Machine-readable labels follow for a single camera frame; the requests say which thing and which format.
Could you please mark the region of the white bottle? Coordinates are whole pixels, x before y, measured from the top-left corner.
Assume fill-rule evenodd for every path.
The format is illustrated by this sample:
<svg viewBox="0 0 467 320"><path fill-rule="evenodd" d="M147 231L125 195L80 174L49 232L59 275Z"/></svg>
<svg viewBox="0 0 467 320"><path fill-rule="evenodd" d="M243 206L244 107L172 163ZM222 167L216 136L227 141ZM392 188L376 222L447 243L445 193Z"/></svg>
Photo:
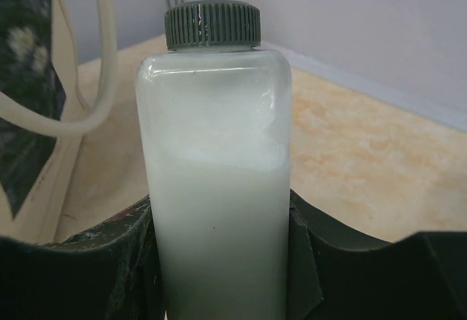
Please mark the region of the white bottle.
<svg viewBox="0 0 467 320"><path fill-rule="evenodd" d="M135 87L167 315L284 319L290 65L242 1L173 7L165 32Z"/></svg>

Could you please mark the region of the cream canvas tote bag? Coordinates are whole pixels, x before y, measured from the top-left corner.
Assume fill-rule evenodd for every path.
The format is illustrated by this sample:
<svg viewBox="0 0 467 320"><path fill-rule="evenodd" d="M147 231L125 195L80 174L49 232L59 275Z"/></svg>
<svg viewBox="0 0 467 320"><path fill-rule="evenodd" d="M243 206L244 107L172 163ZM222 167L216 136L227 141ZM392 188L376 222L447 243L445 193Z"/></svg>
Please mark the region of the cream canvas tote bag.
<svg viewBox="0 0 467 320"><path fill-rule="evenodd" d="M117 90L112 0L96 0L101 39L97 98L79 86L65 0L1 0L1 234L55 238L85 134L107 118Z"/></svg>

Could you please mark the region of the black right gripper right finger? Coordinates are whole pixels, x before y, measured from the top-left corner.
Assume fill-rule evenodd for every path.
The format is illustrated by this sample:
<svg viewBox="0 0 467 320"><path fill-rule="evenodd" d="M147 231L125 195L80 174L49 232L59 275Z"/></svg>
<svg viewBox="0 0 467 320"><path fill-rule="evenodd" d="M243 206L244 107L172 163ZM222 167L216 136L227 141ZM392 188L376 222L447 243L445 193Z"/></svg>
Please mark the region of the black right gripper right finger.
<svg viewBox="0 0 467 320"><path fill-rule="evenodd" d="M390 243L290 194L288 319L464 319L466 234Z"/></svg>

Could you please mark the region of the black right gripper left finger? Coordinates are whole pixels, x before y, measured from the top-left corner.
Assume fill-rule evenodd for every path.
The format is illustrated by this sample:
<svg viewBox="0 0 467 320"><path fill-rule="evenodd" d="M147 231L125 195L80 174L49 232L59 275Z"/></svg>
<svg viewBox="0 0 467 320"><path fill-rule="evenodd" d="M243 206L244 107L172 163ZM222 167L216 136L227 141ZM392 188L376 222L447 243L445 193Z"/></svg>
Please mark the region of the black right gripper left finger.
<svg viewBox="0 0 467 320"><path fill-rule="evenodd" d="M62 243L1 238L2 319L162 319L149 198Z"/></svg>

